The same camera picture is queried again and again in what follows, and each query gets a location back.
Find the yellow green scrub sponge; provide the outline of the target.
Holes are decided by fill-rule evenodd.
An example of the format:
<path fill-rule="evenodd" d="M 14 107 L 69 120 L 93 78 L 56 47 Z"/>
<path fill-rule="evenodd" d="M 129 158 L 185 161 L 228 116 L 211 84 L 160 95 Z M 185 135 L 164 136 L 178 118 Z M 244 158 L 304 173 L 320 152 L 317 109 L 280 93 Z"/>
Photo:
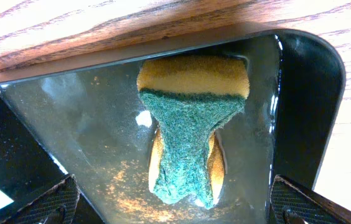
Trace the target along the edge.
<path fill-rule="evenodd" d="M 148 60 L 137 87 L 158 123 L 149 191 L 166 204 L 193 195 L 214 207 L 226 171 L 217 129 L 245 109 L 250 83 L 244 61 L 215 55 Z"/>

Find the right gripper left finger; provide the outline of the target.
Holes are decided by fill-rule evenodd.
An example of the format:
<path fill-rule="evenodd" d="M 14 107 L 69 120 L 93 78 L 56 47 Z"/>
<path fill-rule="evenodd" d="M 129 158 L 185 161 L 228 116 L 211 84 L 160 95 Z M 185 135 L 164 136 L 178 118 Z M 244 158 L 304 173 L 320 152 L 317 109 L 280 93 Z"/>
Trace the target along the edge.
<path fill-rule="evenodd" d="M 0 218 L 0 223 L 71 223 L 79 199 L 75 176 L 68 174 L 12 214 Z"/>

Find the black water tray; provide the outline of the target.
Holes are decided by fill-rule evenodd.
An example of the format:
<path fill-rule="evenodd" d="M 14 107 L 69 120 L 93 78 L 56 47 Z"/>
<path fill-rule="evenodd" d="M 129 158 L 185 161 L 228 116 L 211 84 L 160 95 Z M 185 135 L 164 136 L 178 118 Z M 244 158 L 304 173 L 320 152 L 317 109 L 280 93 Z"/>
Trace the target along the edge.
<path fill-rule="evenodd" d="M 220 130 L 227 174 L 210 210 L 189 196 L 166 205 L 148 191 L 157 121 L 137 96 L 147 59 L 236 56 L 253 92 L 246 110 Z M 270 187 L 284 174 L 316 184 L 345 88 L 340 55 L 320 37 L 291 29 L 223 27 L 80 55 L 52 72 L 0 84 L 0 191 L 16 212 L 62 177 L 66 223 L 266 223 Z"/>

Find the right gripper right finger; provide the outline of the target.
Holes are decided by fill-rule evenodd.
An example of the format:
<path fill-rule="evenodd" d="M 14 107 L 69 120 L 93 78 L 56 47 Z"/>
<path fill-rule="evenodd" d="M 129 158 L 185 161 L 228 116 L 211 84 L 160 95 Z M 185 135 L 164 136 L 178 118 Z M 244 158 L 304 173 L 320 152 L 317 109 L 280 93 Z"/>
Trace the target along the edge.
<path fill-rule="evenodd" d="M 270 204 L 277 223 L 351 224 L 351 211 L 283 176 L 276 175 Z"/>

